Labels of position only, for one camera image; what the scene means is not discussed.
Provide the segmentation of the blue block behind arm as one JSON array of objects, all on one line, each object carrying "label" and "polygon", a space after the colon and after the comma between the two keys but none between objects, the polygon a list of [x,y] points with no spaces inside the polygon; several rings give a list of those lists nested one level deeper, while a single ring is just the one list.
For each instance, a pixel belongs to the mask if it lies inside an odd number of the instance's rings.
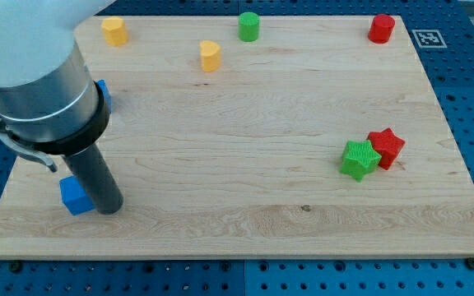
[{"label": "blue block behind arm", "polygon": [[98,81],[97,81],[97,84],[98,84],[100,90],[102,91],[102,94],[103,94],[103,96],[104,96],[105,102],[106,102],[106,104],[108,105],[109,112],[112,113],[112,112],[113,112],[112,98],[111,98],[111,95],[110,95],[110,93],[109,93],[109,90],[108,90],[108,87],[107,87],[107,85],[106,85],[105,80],[98,80]]}]

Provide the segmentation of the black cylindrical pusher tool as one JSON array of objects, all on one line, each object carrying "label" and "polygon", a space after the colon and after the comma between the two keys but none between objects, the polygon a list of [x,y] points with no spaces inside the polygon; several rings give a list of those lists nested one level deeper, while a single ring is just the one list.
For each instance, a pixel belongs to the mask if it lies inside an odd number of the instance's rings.
[{"label": "black cylindrical pusher tool", "polygon": [[95,144],[109,123],[109,106],[99,85],[94,84],[94,87],[98,104],[90,120],[73,134],[37,143],[35,148],[50,155],[61,155],[96,210],[111,215],[121,209],[123,195]]}]

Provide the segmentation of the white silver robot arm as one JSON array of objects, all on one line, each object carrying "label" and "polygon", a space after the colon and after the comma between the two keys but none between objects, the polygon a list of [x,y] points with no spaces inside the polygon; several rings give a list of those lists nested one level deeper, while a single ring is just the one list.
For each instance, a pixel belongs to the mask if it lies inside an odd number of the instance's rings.
[{"label": "white silver robot arm", "polygon": [[23,159],[67,167],[103,215],[123,205],[96,141],[109,123],[103,91],[74,36],[112,0],[0,1],[0,140]]}]

